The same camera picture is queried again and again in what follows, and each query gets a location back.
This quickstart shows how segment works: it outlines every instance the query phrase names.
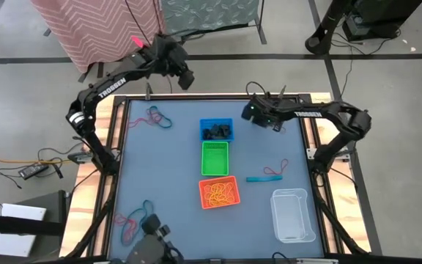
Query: clear plastic container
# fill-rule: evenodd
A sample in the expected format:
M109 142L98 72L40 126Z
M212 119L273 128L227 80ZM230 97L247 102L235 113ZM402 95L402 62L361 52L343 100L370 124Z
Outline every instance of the clear plastic container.
M275 190L271 196L271 212L275 236L282 243L306 243L315 240L308 217L306 190Z

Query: gray floor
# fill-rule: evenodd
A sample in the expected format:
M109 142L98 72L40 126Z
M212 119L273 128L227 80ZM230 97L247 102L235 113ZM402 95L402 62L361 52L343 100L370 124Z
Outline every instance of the gray floor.
M329 3L316 0L321 16ZM190 54L308 53L303 41L313 33L314 24L307 1L267 1L263 27L267 45L261 45L256 29L249 28L209 34L185 47ZM6 0L0 11L0 58L66 56L54 35L43 37L45 30L29 1ZM422 5L401 30L402 36L386 43L381 54L409 54L411 47L422 53ZM378 44L366 42L363 49L371 51ZM343 48L331 52L349 53ZM342 87L349 61L333 65ZM189 66L196 77L189 92L243 92L248 81L258 81L270 91L286 84L287 92L331 92L322 60L192 61ZM107 64L105 70L114 67ZM64 115L77 92L97 80L96 73L94 66L80 84L80 73L70 63L0 65L0 158L35 159L41 147L66 150L75 144ZM155 92L169 90L164 78L154 76L151 83ZM177 80L172 83L180 92ZM129 83L120 92L143 89L144 80ZM373 117L372 129L358 149L383 253L422 257L422 60L354 61L344 99L369 109ZM69 191L77 168L66 165L62 171L63 180L18 180L22 190L0 177L0 202Z

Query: green tray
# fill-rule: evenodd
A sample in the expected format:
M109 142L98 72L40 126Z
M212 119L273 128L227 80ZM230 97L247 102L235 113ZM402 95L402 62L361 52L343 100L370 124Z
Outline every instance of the green tray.
M203 142L201 149L201 175L229 175L229 143Z

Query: blue bin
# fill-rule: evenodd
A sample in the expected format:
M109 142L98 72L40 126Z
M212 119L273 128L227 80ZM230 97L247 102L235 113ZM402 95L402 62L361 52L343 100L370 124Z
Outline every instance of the blue bin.
M228 125L231 128L231 135L228 139L207 139L206 141L234 141L234 125L232 124L232 118L212 118L212 119L201 119L199 120L199 138L203 139L203 130L211 129L214 125Z

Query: blue table surface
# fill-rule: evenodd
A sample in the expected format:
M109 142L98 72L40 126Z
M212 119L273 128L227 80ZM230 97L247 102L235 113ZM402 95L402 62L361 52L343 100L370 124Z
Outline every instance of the blue table surface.
M145 122L129 128L125 136L115 214L127 216L148 199L162 224L170 227L166 237L187 260L270 258L273 252L287 257L322 257L322 243L308 178L306 152L297 120L285 122L286 133L260 128L240 117L247 101L132 101L130 122L146 117L157 106L173 122L163 129ZM199 195L201 142L199 120L234 120L235 140L229 145L229 174L237 178L240 204L203 210ZM246 177L264 176L263 168L280 170L287 158L283 180L247 183ZM311 228L316 239L309 243L282 243L275 237L270 198L276 189L303 188ZM109 257L125 259L143 235L123 246L122 227L111 233Z

